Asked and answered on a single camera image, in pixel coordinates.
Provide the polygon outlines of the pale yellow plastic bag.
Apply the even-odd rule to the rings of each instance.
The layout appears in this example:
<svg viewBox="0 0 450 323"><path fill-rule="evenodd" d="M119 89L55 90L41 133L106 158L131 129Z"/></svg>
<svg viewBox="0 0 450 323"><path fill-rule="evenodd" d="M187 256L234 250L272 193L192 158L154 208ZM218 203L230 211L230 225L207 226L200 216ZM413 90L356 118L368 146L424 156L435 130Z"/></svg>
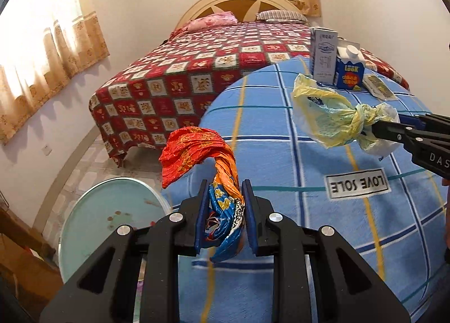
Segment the pale yellow plastic bag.
<svg viewBox="0 0 450 323"><path fill-rule="evenodd" d="M372 126L380 121L400 122L397 110L390 104L353 105L337 91L321 87L303 74L294 80L291 101L296 125L326 149L356 141L365 153L384 158L400 146L378 139L372 132Z"/></svg>

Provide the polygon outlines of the orange and blue wrapper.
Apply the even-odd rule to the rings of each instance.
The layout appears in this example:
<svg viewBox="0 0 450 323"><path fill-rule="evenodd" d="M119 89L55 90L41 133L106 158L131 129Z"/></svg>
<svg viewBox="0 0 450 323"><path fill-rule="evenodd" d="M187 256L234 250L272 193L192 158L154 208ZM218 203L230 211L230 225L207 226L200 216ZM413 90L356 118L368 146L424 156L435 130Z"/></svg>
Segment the orange and blue wrapper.
<svg viewBox="0 0 450 323"><path fill-rule="evenodd" d="M188 126L171 133L159 161L165 189L207 158L213 158L216 173L208 184L207 213L201 216L197 246L215 247L210 261L217 264L235 257L242 249L245 200L232 148L216 131Z"/></svg>

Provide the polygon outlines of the small clear snack packet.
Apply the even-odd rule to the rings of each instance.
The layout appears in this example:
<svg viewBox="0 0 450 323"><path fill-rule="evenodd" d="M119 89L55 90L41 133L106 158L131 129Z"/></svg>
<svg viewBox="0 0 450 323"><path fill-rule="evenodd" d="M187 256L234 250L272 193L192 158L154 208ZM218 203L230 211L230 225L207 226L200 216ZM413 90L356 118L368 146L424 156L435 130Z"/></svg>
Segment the small clear snack packet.
<svg viewBox="0 0 450 323"><path fill-rule="evenodd" d="M372 96L379 100L393 101L397 99L393 91L376 75L364 75L362 84Z"/></svg>

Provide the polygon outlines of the blue plaid bedsheet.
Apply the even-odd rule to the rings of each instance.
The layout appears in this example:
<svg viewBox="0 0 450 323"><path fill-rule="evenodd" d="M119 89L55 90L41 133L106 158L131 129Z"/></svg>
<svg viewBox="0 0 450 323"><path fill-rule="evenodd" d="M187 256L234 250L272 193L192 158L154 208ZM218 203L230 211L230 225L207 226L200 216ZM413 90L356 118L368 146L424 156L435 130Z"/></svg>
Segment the blue plaid bedsheet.
<svg viewBox="0 0 450 323"><path fill-rule="evenodd" d="M233 83L210 105L200 127L232 146L240 181L298 225L332 225L378 272L409 311L412 322L449 322L438 311L449 302L445 263L446 196L441 178L411 162L400 146L388 157L364 153L357 142L325 149L294 122L291 92L308 59L298 56ZM381 171L390 193L367 199L330 199L329 175ZM245 247L213 265L211 252L180 257L181 322L271 322L273 258Z"/></svg>

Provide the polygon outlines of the light blue round tray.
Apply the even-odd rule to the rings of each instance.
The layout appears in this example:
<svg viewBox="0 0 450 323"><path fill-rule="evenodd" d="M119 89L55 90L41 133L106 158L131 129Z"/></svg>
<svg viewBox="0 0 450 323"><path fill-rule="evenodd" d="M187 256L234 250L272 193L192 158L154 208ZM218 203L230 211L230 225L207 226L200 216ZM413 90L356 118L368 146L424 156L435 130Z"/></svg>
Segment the light blue round tray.
<svg viewBox="0 0 450 323"><path fill-rule="evenodd" d="M159 191L137 179L111 178L94 185L76 201L61 229L62 280L66 282L116 228L145 228L171 211Z"/></svg>

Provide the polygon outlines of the blue Look drink carton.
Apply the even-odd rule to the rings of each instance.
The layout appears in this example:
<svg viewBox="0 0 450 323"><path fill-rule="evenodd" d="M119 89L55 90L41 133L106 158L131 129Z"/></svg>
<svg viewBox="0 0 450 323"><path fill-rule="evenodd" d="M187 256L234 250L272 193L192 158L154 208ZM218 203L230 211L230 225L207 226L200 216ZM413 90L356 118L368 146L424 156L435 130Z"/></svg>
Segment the blue Look drink carton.
<svg viewBox="0 0 450 323"><path fill-rule="evenodd" d="M365 72L365 58L361 50L352 44L337 47L334 85L339 89L353 90L361 87Z"/></svg>

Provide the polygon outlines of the tall white milk carton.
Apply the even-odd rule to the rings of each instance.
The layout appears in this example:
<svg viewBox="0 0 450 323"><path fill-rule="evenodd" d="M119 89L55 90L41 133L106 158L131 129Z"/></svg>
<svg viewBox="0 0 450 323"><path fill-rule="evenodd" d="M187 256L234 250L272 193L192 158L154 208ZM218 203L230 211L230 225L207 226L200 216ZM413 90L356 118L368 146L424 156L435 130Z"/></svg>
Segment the tall white milk carton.
<svg viewBox="0 0 450 323"><path fill-rule="evenodd" d="M315 81L333 84L338 33L325 27L310 29L310 73Z"/></svg>

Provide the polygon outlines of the brown wooden furniture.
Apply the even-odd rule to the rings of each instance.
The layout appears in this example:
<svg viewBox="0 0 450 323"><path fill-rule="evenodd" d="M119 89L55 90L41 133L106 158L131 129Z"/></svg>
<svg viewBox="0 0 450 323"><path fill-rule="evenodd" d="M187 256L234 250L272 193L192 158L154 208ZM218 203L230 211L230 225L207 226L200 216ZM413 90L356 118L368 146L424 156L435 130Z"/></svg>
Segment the brown wooden furniture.
<svg viewBox="0 0 450 323"><path fill-rule="evenodd" d="M1 208L1 282L34 322L62 287L60 271L51 262L54 254L40 233Z"/></svg>

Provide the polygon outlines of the red patchwork bedspread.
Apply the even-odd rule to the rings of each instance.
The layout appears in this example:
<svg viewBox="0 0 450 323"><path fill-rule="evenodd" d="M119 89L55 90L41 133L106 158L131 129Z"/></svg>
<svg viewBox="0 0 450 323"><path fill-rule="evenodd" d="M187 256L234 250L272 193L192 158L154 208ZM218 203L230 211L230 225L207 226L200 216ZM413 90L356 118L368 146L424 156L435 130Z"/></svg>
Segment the red patchwork bedspread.
<svg viewBox="0 0 450 323"><path fill-rule="evenodd" d="M197 126L212 101L252 71L308 57L305 24L243 22L163 43L91 96L89 110L106 152L120 166L132 147L161 149L171 131Z"/></svg>

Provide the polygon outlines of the striped pillow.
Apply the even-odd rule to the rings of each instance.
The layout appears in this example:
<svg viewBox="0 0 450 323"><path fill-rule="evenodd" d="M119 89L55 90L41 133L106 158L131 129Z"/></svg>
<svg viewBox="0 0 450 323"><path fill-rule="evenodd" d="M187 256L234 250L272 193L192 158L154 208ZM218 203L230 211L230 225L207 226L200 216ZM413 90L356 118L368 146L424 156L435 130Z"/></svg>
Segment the striped pillow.
<svg viewBox="0 0 450 323"><path fill-rule="evenodd" d="M256 14L256 21L272 23L296 23L308 25L308 19L302 13L285 10L269 10Z"/></svg>

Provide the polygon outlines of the cream wooden headboard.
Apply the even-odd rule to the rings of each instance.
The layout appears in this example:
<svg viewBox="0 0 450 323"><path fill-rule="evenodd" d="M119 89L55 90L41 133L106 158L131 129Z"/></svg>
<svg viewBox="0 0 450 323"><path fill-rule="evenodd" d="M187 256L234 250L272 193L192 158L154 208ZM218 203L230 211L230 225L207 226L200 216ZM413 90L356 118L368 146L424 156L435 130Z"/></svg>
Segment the cream wooden headboard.
<svg viewBox="0 0 450 323"><path fill-rule="evenodd" d="M258 13L274 9L300 12L289 0L199 0L183 14L175 29L208 14L231 11L238 21L249 22L255 21Z"/></svg>

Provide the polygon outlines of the pink pillow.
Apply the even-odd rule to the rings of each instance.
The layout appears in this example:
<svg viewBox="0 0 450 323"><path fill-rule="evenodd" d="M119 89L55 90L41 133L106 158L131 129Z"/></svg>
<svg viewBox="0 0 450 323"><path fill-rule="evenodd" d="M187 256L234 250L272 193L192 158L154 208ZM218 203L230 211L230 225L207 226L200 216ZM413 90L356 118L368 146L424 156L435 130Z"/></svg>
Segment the pink pillow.
<svg viewBox="0 0 450 323"><path fill-rule="evenodd" d="M190 33L200 30L207 30L216 26L233 26L239 21L230 11L210 14L206 17L197 18L187 25L187 31Z"/></svg>

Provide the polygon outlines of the left beige curtain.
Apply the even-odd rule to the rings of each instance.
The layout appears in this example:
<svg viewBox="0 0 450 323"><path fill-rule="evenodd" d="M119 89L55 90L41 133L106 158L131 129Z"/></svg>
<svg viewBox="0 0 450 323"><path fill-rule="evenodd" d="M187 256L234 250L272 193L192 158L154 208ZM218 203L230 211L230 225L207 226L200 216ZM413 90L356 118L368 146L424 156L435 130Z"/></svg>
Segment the left beige curtain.
<svg viewBox="0 0 450 323"><path fill-rule="evenodd" d="M1 12L1 144L108 55L91 0L8 0Z"/></svg>

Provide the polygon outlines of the wall power outlet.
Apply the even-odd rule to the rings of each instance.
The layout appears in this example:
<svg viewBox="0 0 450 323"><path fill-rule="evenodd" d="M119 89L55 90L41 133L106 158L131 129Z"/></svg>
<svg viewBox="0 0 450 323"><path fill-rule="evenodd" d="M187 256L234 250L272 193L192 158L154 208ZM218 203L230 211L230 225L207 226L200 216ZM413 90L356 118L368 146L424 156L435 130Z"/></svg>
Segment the wall power outlet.
<svg viewBox="0 0 450 323"><path fill-rule="evenodd" d="M48 156L52 152L52 149L49 145L45 145L42 148L42 152L44 153L45 156Z"/></svg>

